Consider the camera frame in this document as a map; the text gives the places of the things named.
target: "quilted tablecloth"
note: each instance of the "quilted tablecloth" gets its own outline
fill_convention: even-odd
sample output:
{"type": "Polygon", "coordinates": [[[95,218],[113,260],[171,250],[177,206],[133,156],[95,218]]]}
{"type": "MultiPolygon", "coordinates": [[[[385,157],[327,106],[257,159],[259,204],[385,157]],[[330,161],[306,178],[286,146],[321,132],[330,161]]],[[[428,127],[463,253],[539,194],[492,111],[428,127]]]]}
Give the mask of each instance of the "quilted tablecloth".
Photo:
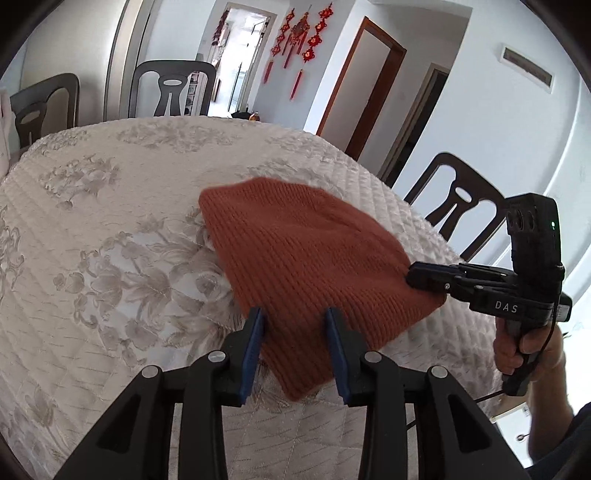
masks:
{"type": "MultiPolygon", "coordinates": [[[[386,185],[301,131],[182,116],[42,138],[0,186],[0,433],[35,479],[57,472],[143,366],[183,367],[241,328],[197,199],[255,176],[353,204],[411,261],[460,261],[386,185]]],[[[476,397],[500,385],[493,339],[490,317],[450,299],[383,352],[444,365],[476,397]]],[[[357,477],[365,410],[344,407],[334,383],[291,403],[261,364],[247,405],[224,416],[234,480],[357,477]]]]}

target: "black handle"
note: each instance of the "black handle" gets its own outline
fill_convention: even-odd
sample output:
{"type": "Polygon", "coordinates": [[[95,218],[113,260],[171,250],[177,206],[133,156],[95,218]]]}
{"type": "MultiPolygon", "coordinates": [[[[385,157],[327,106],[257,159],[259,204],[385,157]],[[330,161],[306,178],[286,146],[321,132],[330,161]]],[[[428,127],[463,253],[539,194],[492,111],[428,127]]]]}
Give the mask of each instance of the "black handle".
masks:
{"type": "MultiPolygon", "coordinates": [[[[534,330],[539,326],[528,325],[527,322],[520,322],[518,320],[505,320],[507,333],[511,335],[517,343],[517,351],[519,351],[519,343],[521,338],[528,332],[534,330]]],[[[530,375],[535,370],[537,365],[536,359],[539,352],[522,353],[523,365],[516,368],[513,375],[503,375],[503,393],[510,397],[523,397],[527,393],[527,387],[530,384],[530,375]]]]}

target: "ribbed knit fabric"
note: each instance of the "ribbed knit fabric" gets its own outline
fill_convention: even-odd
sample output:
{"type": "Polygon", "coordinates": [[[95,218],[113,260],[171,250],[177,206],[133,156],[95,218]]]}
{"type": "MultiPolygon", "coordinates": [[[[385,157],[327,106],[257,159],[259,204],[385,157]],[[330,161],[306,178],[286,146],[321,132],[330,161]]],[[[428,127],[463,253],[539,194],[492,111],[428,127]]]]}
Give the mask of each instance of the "ribbed knit fabric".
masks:
{"type": "Polygon", "coordinates": [[[242,313],[267,315],[262,357],[291,400],[332,377],[327,308],[379,349],[445,301],[410,288],[398,240],[323,190],[258,178],[206,189],[199,205],[242,313]]]}

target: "wall vent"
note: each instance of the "wall vent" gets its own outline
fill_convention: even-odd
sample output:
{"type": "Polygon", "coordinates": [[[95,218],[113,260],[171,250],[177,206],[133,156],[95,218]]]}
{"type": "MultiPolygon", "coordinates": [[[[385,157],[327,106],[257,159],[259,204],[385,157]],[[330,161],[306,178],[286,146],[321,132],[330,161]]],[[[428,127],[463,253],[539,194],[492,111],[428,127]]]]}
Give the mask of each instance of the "wall vent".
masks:
{"type": "Polygon", "coordinates": [[[507,46],[503,46],[500,60],[502,63],[505,63],[513,67],[515,70],[524,73],[527,77],[535,81],[546,91],[552,91],[552,85],[554,84],[554,75],[552,75],[550,72],[543,69],[539,65],[536,65],[530,59],[525,58],[522,54],[517,53],[515,50],[507,46]]]}

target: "silver screw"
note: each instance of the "silver screw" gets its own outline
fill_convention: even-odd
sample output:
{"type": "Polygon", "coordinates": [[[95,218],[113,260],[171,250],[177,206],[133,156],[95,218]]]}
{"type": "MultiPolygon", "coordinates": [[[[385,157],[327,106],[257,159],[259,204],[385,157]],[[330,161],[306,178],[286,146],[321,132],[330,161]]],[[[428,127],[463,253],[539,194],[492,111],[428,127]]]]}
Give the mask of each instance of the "silver screw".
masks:
{"type": "Polygon", "coordinates": [[[148,365],[142,369],[142,377],[154,378],[158,375],[158,367],[156,365],[148,365]]]}
{"type": "Polygon", "coordinates": [[[219,362],[223,362],[226,359],[226,354],[221,350],[214,350],[213,352],[209,353],[207,359],[214,364],[218,364],[219,362]]]}
{"type": "Polygon", "coordinates": [[[431,374],[437,378],[446,378],[447,377],[447,370],[445,369],[445,367],[442,367],[441,365],[435,365],[431,369],[431,374]]]}
{"type": "Polygon", "coordinates": [[[377,364],[382,359],[382,354],[379,352],[365,352],[363,356],[369,363],[377,364]]]}

